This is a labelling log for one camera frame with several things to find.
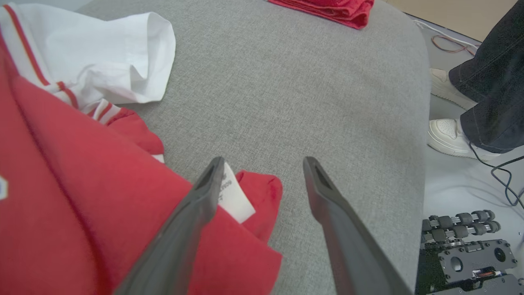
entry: sneaker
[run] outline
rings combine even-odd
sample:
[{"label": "sneaker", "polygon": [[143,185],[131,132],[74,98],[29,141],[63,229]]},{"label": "sneaker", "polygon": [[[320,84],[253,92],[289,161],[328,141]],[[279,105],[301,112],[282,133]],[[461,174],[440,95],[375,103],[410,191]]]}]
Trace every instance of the sneaker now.
[{"label": "sneaker", "polygon": [[440,69],[431,69],[431,94],[456,103],[466,111],[477,105],[451,84],[447,71]]},{"label": "sneaker", "polygon": [[[438,119],[429,121],[428,145],[446,155],[476,159],[470,149],[470,141],[464,135],[460,120]],[[482,161],[489,161],[500,154],[495,154],[472,145]]]}]

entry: white hexagonal patch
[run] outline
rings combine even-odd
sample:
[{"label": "white hexagonal patch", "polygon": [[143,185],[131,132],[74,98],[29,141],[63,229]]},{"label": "white hexagonal patch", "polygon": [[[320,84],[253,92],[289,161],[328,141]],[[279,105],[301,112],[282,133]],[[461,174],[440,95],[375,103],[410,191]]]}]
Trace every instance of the white hexagonal patch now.
[{"label": "white hexagonal patch", "polygon": [[0,176],[0,200],[7,198],[7,180]]}]

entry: red garment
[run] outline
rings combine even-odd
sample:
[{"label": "red garment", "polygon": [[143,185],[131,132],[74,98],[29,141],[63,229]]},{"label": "red garment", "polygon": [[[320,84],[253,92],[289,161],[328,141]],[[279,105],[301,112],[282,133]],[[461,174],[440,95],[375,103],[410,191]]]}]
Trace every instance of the red garment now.
[{"label": "red garment", "polygon": [[355,29],[367,26],[375,0],[269,0]]},{"label": "red garment", "polygon": [[[119,120],[104,126],[18,76],[1,49],[0,96],[0,176],[8,181],[0,294],[112,293],[191,184],[151,157],[158,138],[136,114],[121,120],[138,133]],[[246,228],[217,209],[202,232],[191,294],[268,294],[276,281],[281,255],[265,242],[281,184],[238,177],[254,221]]]}]

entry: pant leg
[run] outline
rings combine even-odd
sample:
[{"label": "pant leg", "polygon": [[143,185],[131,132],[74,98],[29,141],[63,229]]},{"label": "pant leg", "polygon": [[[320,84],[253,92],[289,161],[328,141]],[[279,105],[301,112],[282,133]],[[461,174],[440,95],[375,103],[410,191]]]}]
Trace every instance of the pant leg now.
[{"label": "pant leg", "polygon": [[493,153],[524,145],[524,0],[491,30],[473,59],[450,71],[450,81],[479,102],[461,116],[473,144]]}]

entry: gray fabric surface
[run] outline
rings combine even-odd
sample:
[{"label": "gray fabric surface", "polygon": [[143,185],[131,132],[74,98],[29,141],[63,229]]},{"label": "gray fabric surface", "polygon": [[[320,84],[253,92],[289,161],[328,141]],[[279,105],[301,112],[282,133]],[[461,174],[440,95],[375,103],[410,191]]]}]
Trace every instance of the gray fabric surface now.
[{"label": "gray fabric surface", "polygon": [[282,180],[274,294],[335,293],[306,196],[307,155],[413,288],[430,79],[408,17],[381,1],[361,31],[262,0],[95,0],[80,10],[105,20],[148,11],[172,22],[177,53],[165,98],[128,107],[190,181],[217,155]]}]

